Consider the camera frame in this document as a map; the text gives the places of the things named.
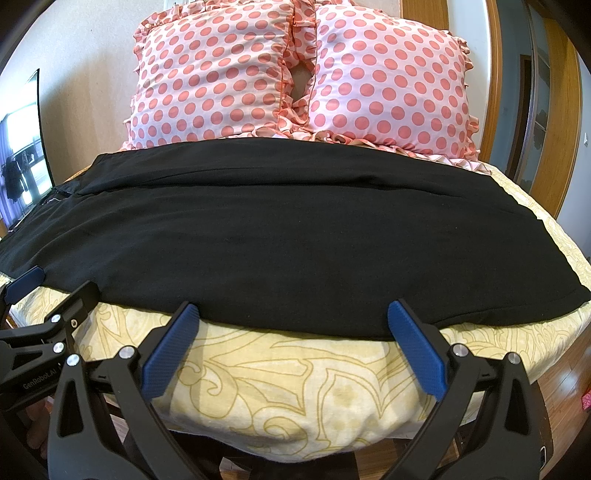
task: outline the blue gripper pad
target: blue gripper pad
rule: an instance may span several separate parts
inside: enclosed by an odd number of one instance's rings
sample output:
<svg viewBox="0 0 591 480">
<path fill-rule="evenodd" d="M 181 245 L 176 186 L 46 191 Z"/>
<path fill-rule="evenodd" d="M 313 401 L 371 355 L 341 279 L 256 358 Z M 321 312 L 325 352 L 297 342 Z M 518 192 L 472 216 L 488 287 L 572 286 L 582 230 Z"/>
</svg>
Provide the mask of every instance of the blue gripper pad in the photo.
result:
<svg viewBox="0 0 591 480">
<path fill-rule="evenodd" d="M 423 390 L 441 401 L 447 391 L 445 364 L 399 301 L 388 307 L 388 327 Z"/>
<path fill-rule="evenodd" d="M 7 304 L 14 305 L 29 295 L 33 290 L 40 286 L 45 280 L 45 272 L 41 267 L 33 267 L 23 273 L 16 280 L 13 280 L 6 287 L 4 301 Z"/>
<path fill-rule="evenodd" d="M 188 304 L 142 369 L 142 396 L 150 401 L 164 394 L 185 352 L 199 331 L 199 310 Z"/>
</svg>

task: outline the pink object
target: pink object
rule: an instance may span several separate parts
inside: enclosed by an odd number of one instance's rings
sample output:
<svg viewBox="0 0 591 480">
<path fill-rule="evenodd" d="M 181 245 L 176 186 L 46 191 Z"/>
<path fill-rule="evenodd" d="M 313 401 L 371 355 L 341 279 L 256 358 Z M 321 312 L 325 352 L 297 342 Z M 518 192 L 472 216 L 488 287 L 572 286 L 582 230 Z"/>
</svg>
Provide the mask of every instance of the pink object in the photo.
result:
<svg viewBox="0 0 591 480">
<path fill-rule="evenodd" d="M 583 401 L 583 410 L 589 411 L 591 410 L 591 390 L 589 390 L 582 398 Z"/>
<path fill-rule="evenodd" d="M 123 148 L 289 131 L 293 10 L 290 0 L 208 0 L 144 20 Z"/>
<path fill-rule="evenodd" d="M 420 155 L 477 159 L 464 76 L 466 43 L 446 31 L 339 0 L 296 3 L 297 55 L 314 68 L 294 105 L 301 126 Z"/>
</svg>

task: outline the patterned bedsheet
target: patterned bedsheet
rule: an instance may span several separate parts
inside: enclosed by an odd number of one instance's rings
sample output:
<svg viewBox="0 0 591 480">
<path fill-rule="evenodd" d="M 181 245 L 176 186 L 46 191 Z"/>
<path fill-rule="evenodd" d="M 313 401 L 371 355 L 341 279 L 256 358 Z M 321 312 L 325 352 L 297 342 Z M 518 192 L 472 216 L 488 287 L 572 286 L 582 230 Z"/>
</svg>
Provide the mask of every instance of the patterned bedsheet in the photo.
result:
<svg viewBox="0 0 591 480">
<path fill-rule="evenodd" d="M 541 219 L 581 282 L 591 266 L 555 220 L 491 167 L 492 177 Z M 0 281 L 10 279 L 0 274 Z M 65 294 L 38 288 L 12 308 L 23 326 L 39 323 Z M 442 330 L 477 355 L 522 356 L 530 380 L 555 363 L 589 323 L 591 303 L 549 322 L 516 327 L 470 323 Z M 76 332 L 87 360 L 138 345 L 168 315 L 99 303 Z M 474 395 L 465 420 L 475 417 Z M 171 428 L 206 434 L 280 462 L 358 449 L 387 436 L 412 436 L 434 400 L 425 395 L 395 342 L 327 339 L 202 321 L 165 395 L 154 405 Z"/>
</svg>

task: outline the wooden floor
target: wooden floor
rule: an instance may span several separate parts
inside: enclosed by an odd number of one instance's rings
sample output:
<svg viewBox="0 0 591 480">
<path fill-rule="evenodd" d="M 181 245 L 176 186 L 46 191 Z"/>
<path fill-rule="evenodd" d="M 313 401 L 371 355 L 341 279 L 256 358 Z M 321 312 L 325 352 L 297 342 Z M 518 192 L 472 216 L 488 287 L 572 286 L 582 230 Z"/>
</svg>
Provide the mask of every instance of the wooden floor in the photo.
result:
<svg viewBox="0 0 591 480">
<path fill-rule="evenodd" d="M 542 478 L 564 455 L 589 413 L 583 411 L 581 397 L 591 386 L 591 325 L 538 380 L 554 440 L 554 455 L 542 470 Z"/>
</svg>

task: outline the television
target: television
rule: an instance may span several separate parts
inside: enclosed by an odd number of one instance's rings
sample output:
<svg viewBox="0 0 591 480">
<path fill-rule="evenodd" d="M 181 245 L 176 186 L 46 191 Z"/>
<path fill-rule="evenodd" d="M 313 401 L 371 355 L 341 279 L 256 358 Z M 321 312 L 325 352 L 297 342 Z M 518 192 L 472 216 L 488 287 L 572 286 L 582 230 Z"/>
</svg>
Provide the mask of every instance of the television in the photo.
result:
<svg viewBox="0 0 591 480">
<path fill-rule="evenodd" d="M 39 70 L 4 105 L 0 121 L 0 215 L 12 229 L 54 186 L 41 134 Z"/>
</svg>

